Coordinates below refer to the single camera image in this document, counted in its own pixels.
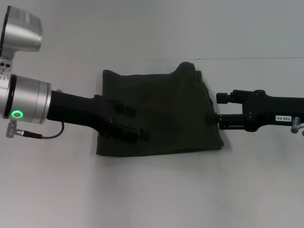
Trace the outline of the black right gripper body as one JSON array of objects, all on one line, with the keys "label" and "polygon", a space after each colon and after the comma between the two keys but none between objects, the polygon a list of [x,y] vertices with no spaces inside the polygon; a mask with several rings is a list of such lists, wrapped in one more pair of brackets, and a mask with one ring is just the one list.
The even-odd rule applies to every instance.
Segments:
[{"label": "black right gripper body", "polygon": [[242,104],[246,131],[255,132],[265,125],[290,126],[296,133],[304,127],[304,99],[273,97],[263,90],[254,91],[253,104]]}]

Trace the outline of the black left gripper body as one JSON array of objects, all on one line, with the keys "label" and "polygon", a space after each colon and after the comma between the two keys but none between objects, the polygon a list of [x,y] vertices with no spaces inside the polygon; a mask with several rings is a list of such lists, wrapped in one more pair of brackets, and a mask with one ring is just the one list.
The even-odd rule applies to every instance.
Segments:
[{"label": "black left gripper body", "polygon": [[87,126],[107,136],[113,120],[113,107],[97,97],[85,98],[52,91],[47,119]]}]

